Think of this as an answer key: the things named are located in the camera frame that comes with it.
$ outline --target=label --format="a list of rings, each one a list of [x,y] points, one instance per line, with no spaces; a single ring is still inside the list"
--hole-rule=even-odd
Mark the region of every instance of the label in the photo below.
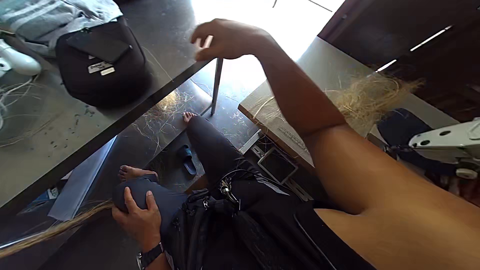
[[[104,69],[112,67],[112,66],[113,66],[112,64],[107,63],[105,61],[100,62],[100,63],[96,63],[96,64],[93,64],[91,66],[88,66],[88,73],[101,71],[101,70],[104,70]]]
[[[100,71],[100,74],[102,74],[102,76],[103,76],[103,75],[110,74],[110,73],[112,73],[112,72],[115,72],[115,69],[114,69],[113,67],[111,67],[111,68],[109,68],[109,69],[106,69],[106,70]]]

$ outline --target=knee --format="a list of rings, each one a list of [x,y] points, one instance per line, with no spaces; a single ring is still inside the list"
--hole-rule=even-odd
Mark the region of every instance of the knee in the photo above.
[[[152,182],[145,178],[136,179],[134,181],[124,181],[113,188],[113,203],[122,212],[128,213],[127,206],[125,205],[124,192],[125,187],[129,187],[133,200],[137,206],[140,209],[147,209],[145,196],[146,192],[152,189],[152,184]]]

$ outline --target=natural fiber bundle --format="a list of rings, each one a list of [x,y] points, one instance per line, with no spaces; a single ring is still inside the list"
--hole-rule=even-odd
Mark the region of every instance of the natural fiber bundle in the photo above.
[[[71,228],[74,228],[78,225],[81,225],[82,222],[85,220],[89,219],[91,216],[97,214],[98,212],[105,210],[105,209],[110,209],[113,207],[113,202],[108,200],[105,202],[102,202],[92,209],[88,210],[85,213],[82,213],[72,220],[60,223],[58,225],[55,225],[53,227],[48,228],[47,230],[38,233],[30,238],[27,238],[19,243],[16,243],[12,246],[6,247],[2,250],[0,250],[0,258],[12,255],[13,253],[16,253],[24,248],[31,247],[33,245],[36,245],[42,241],[48,240],[60,233],[63,233]]]
[[[169,114],[177,111],[178,103],[180,101],[180,95],[176,90],[172,91],[161,101],[159,101],[155,107],[159,113]]]
[[[339,91],[333,103],[349,125],[362,134],[395,108],[406,96],[421,85],[420,81],[402,80],[373,74],[355,79],[348,89]]]

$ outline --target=sewing machine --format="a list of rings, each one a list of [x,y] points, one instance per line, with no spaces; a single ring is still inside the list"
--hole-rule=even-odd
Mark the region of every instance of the sewing machine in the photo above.
[[[420,133],[411,138],[408,145],[428,159],[457,164],[458,177],[478,177],[480,119]]]

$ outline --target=bare foot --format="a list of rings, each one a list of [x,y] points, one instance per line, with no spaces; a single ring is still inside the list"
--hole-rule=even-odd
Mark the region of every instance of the bare foot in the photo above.
[[[188,121],[190,121],[190,119],[195,116],[196,114],[194,113],[191,113],[191,112],[184,112],[183,113],[183,120],[185,121],[185,123],[188,124]]]
[[[143,176],[146,174],[154,174],[156,177],[158,177],[156,172],[142,170],[142,169],[138,169],[138,168],[127,166],[127,165],[120,166],[120,171],[118,176],[122,180],[129,180],[129,179],[137,178],[139,176]]]

